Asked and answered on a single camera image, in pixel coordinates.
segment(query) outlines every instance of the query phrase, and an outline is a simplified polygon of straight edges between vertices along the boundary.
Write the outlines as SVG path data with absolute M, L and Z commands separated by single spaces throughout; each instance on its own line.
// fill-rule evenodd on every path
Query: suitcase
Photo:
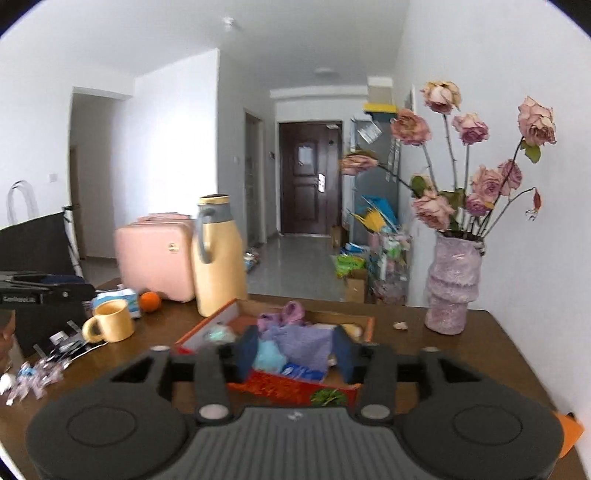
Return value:
M 155 213 L 115 232 L 115 252 L 125 287 L 139 294 L 151 290 L 162 298 L 195 298 L 189 215 Z

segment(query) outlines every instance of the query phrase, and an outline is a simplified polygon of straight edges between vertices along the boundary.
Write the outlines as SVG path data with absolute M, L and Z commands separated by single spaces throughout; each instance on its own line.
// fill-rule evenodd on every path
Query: white ceiling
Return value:
M 268 88 L 362 85 L 394 68 L 409 0 L 43 0 L 0 51 L 134 76 L 218 47 Z M 236 19 L 227 33 L 222 18 Z M 328 67 L 338 77 L 318 78 Z

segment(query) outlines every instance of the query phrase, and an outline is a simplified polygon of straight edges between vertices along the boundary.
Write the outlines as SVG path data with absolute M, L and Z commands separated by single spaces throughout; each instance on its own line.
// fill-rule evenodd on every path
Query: white wall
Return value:
M 487 237 L 480 298 L 507 331 L 557 407 L 591 425 L 591 178 L 589 113 L 591 40 L 552 4 L 543 0 L 432 0 L 411 2 L 395 66 L 397 98 L 411 84 L 431 79 L 456 82 L 462 112 L 478 112 L 491 138 L 472 148 L 472 170 L 509 158 L 519 140 L 517 107 L 526 95 L 553 107 L 556 145 L 543 147 L 533 165 L 518 157 L 524 187 L 537 186 L 544 204 L 535 222 L 515 203 Z M 441 119 L 418 113 L 431 125 L 429 142 L 438 182 L 449 184 L 449 157 Z M 459 142 L 455 142 L 462 157 Z M 420 170 L 419 149 L 404 147 L 404 174 Z M 422 304 L 426 267 L 433 257 L 433 234 L 421 229 L 413 266 L 415 304 Z M 587 471 L 591 437 L 578 443 Z
M 198 198 L 217 192 L 218 58 L 211 50 L 138 77 L 121 103 L 112 123 L 115 226 L 147 213 L 195 215 Z
M 275 102 L 275 119 L 281 122 L 305 122 L 321 120 L 341 120 L 343 122 L 343 153 L 349 151 L 350 120 L 369 119 L 369 115 L 363 112 L 363 106 L 367 103 L 367 97 L 363 96 L 336 96 L 331 98 L 302 98 L 290 100 L 277 100 Z M 279 139 L 277 138 L 278 166 L 281 161 L 279 151 Z M 277 198 L 280 195 L 280 170 L 276 172 Z M 347 211 L 353 209 L 352 196 L 353 177 L 343 177 L 343 205 L 342 218 L 347 218 Z M 281 212 L 277 212 L 277 225 L 279 228 Z
M 114 258 L 113 176 L 120 153 L 113 120 L 122 100 L 74 95 L 70 145 L 76 147 L 86 255 Z
M 70 204 L 68 173 L 70 102 L 75 87 L 131 95 L 134 79 L 84 64 L 13 59 L 0 41 L 0 228 L 8 224 L 4 198 L 12 183 L 33 186 L 41 215 Z M 49 183 L 49 174 L 57 181 Z M 26 220 L 17 200 L 17 220 Z
M 264 123 L 263 162 L 264 219 L 267 236 L 277 231 L 275 224 L 275 119 L 269 91 L 242 65 L 220 52 L 217 93 L 217 187 L 230 195 L 232 215 L 246 242 L 246 194 L 244 185 L 245 112 Z

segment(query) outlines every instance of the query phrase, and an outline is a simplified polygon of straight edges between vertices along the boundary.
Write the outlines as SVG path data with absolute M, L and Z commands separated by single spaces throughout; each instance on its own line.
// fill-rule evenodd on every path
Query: textured glass vase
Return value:
M 431 292 L 427 328 L 444 335 L 464 330 L 468 303 L 478 298 L 482 247 L 481 242 L 437 234 L 435 259 L 427 278 Z

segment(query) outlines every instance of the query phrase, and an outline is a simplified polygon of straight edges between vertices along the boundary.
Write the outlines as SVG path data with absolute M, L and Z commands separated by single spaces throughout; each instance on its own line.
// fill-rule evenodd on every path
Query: gray floor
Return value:
M 301 299 L 343 301 L 345 286 L 336 278 L 330 238 L 284 236 L 257 249 L 261 263 L 248 274 L 249 293 Z M 95 287 L 119 276 L 115 260 L 88 258 L 80 262 Z

